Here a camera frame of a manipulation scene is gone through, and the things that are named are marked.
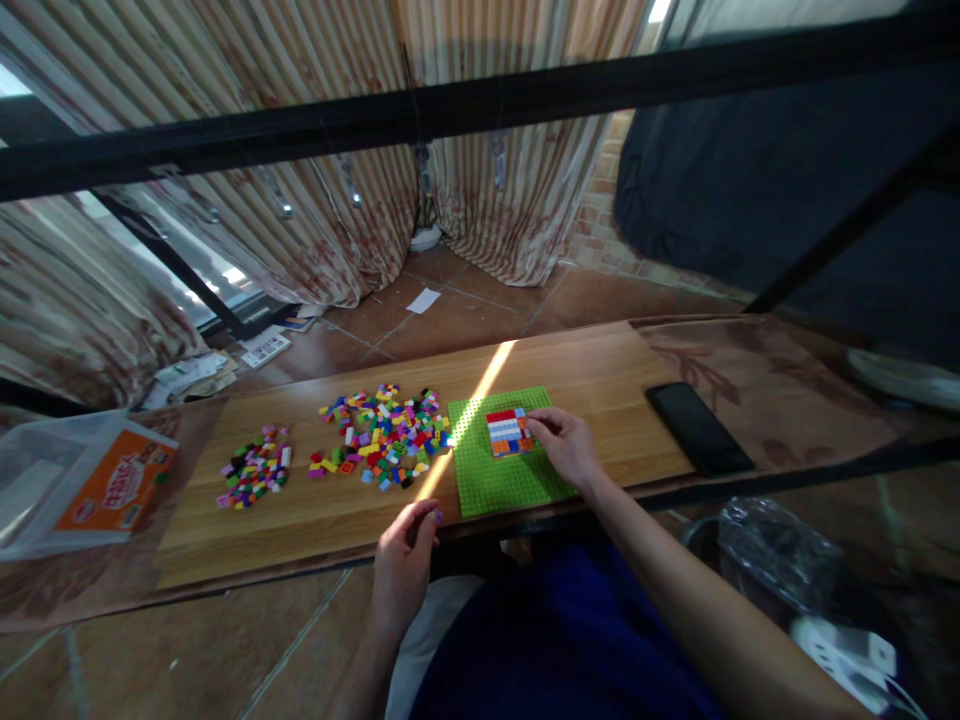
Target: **dark blue fabric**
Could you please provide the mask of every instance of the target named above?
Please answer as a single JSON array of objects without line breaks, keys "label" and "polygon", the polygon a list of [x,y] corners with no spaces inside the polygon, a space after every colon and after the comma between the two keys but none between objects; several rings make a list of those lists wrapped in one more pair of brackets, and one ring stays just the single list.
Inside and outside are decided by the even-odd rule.
[{"label": "dark blue fabric", "polygon": [[[617,224],[646,257],[763,291],[960,117],[958,87],[951,61],[639,110]],[[958,224],[957,198],[916,193],[786,305],[956,362]]]},{"label": "dark blue fabric", "polygon": [[411,718],[721,718],[612,546],[570,545],[463,608]]}]

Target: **striped curtain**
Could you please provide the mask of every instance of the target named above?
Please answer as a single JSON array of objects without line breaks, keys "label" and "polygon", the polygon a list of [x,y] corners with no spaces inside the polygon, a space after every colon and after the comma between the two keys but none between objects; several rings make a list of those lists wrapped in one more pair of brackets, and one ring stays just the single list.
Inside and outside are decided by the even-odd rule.
[{"label": "striped curtain", "polygon": [[[643,0],[7,0],[0,58],[81,134],[454,82],[635,51]],[[503,188],[484,136],[431,145],[450,247],[501,281],[538,285],[556,262],[606,117],[517,128]],[[143,186],[270,294],[355,306],[396,278],[415,223],[408,147]],[[280,219],[273,182],[293,207]],[[212,205],[220,224],[204,222]]]},{"label": "striped curtain", "polygon": [[[140,268],[65,197],[0,205],[0,375],[93,407],[128,407],[157,370],[206,352]],[[0,427],[16,423],[7,410]]]}]

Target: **pile of lego bricks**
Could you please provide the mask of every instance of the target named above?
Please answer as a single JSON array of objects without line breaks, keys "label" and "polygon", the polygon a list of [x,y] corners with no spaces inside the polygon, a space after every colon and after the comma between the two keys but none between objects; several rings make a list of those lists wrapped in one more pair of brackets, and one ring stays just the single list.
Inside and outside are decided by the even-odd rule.
[{"label": "pile of lego bricks", "polygon": [[289,437],[289,428],[282,428],[278,437],[276,425],[264,425],[263,435],[237,448],[230,463],[220,471],[226,477],[230,492],[218,497],[217,505],[243,510],[268,491],[280,492],[293,460]]},{"label": "pile of lego bricks", "polygon": [[[419,397],[404,403],[394,399],[399,392],[399,386],[384,384],[372,398],[360,391],[320,408],[325,421],[340,423],[344,445],[326,458],[319,452],[311,455],[308,477],[321,478],[327,472],[349,475],[365,462],[363,482],[377,481],[384,491],[393,485],[406,490],[413,478],[429,470],[430,458],[453,444],[450,420],[440,414],[440,399],[432,390],[424,388]],[[356,412],[356,425],[351,410]],[[404,457],[416,458],[415,465],[402,467]]]},{"label": "pile of lego bricks", "polygon": [[490,413],[487,431],[494,457],[525,455],[533,450],[533,433],[527,428],[527,413],[523,408]]}]

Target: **sunlight streak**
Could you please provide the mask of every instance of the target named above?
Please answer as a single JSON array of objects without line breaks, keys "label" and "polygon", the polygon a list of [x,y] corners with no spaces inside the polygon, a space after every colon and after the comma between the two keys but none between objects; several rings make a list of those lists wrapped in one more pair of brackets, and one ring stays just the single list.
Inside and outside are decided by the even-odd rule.
[{"label": "sunlight streak", "polygon": [[[490,386],[493,385],[493,381],[496,380],[497,375],[500,374],[500,370],[503,368],[503,364],[507,361],[507,358],[510,357],[510,353],[513,351],[513,346],[516,342],[516,340],[508,340],[507,342],[500,343],[500,347],[498,347],[497,352],[494,353],[493,358],[490,360],[490,364],[487,365],[487,369],[484,370],[483,377],[480,378],[480,383],[473,391],[473,395],[470,396],[471,400],[479,400],[487,396]],[[476,415],[476,413],[477,406],[471,407],[468,403],[467,409],[463,413],[463,417],[460,418],[460,421],[457,423],[456,427],[452,428],[450,437],[459,438],[463,434],[463,431],[467,429],[467,426],[470,424],[470,421],[473,419],[473,416]],[[457,448],[454,446],[450,452],[448,452],[446,455],[442,455],[432,466],[430,466],[430,473],[427,475],[427,479],[420,486],[420,492],[417,493],[417,500],[424,500],[425,498],[432,496],[433,491],[437,488],[437,483],[440,482],[440,476],[443,475],[444,471],[447,469],[447,465],[450,464],[453,453],[456,451]]]}]

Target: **smartphone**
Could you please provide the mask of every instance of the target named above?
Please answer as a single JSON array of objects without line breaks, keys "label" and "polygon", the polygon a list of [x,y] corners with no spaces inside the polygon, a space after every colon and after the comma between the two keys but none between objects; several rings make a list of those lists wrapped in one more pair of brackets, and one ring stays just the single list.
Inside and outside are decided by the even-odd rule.
[{"label": "smartphone", "polygon": [[647,400],[701,475],[753,470],[753,461],[688,383],[650,388]]}]

